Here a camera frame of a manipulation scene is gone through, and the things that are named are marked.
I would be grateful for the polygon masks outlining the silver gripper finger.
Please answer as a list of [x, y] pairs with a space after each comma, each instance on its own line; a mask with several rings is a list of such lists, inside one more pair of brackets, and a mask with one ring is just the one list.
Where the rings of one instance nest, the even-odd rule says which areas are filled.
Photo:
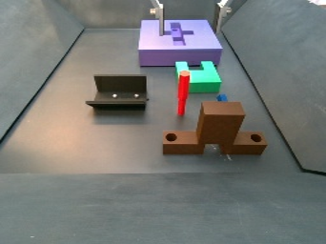
[[160, 21], [160, 35], [165, 35], [165, 5], [160, 0], [150, 0], [153, 8], [150, 9], [150, 14], [156, 16]]
[[217, 10], [217, 13], [218, 13], [218, 18], [217, 18], [217, 31], [221, 31], [222, 24], [224, 24], [224, 18], [232, 12], [232, 1], [233, 0], [221, 0], [217, 3], [217, 8], [218, 8], [218, 10]]

